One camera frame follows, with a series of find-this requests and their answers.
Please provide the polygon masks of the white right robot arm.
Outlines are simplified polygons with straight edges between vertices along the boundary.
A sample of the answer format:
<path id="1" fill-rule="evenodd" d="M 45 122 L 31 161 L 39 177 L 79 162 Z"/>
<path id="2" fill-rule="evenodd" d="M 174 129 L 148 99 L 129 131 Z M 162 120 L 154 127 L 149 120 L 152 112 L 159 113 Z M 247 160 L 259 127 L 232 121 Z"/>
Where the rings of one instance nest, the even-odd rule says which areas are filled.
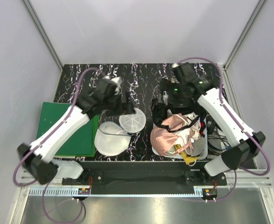
<path id="1" fill-rule="evenodd" d="M 188 107 L 196 113 L 206 111 L 225 133 L 231 149 L 205 165 L 200 181 L 210 185 L 216 175 L 237 170 L 241 164 L 262 151 L 266 139 L 263 132 L 255 132 L 235 113 L 222 96 L 221 83 L 212 76 L 197 76 L 189 63 L 172 66 L 175 82 L 162 81 L 161 90 L 168 93 L 168 103 L 174 108 Z"/>

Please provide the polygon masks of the black lace bra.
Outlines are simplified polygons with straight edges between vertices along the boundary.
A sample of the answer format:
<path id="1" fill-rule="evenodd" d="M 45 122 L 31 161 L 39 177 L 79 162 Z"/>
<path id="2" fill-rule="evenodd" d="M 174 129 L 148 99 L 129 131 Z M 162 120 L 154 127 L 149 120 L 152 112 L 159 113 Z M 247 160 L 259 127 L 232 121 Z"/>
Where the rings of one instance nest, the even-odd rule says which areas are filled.
<path id="1" fill-rule="evenodd" d="M 151 101 L 152 120 L 155 126 L 170 130 L 168 125 L 163 125 L 163 121 L 167 119 L 167 107 L 163 100 L 154 98 Z"/>

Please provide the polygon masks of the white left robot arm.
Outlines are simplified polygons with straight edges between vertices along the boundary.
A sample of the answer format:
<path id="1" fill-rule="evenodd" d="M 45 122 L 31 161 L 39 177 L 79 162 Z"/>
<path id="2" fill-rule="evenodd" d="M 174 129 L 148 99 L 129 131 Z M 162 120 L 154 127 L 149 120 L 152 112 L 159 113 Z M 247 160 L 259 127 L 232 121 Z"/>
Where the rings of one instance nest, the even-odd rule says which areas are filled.
<path id="1" fill-rule="evenodd" d="M 75 102 L 63 116 L 40 138 L 29 145 L 22 143 L 17 148 L 20 163 L 41 185 L 49 184 L 53 179 L 70 178 L 83 185 L 89 174 L 76 161 L 59 161 L 54 158 L 63 144 L 81 127 L 96 115 L 107 112 L 110 116 L 134 114 L 135 110 L 129 93 L 122 100 L 121 77 L 105 77 L 99 81 L 92 93 L 85 97 L 74 97 Z"/>

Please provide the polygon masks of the white mesh laundry bag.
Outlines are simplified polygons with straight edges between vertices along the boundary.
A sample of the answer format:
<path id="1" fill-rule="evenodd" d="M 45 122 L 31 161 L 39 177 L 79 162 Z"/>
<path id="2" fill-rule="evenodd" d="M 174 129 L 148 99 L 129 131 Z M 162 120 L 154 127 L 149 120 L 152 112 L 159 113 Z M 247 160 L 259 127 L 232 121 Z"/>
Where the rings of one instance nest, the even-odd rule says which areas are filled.
<path id="1" fill-rule="evenodd" d="M 135 108 L 134 114 L 121 115 L 119 123 L 103 122 L 95 135 L 96 150 L 104 156 L 117 156 L 129 146 L 131 135 L 142 131 L 146 124 L 143 111 Z"/>

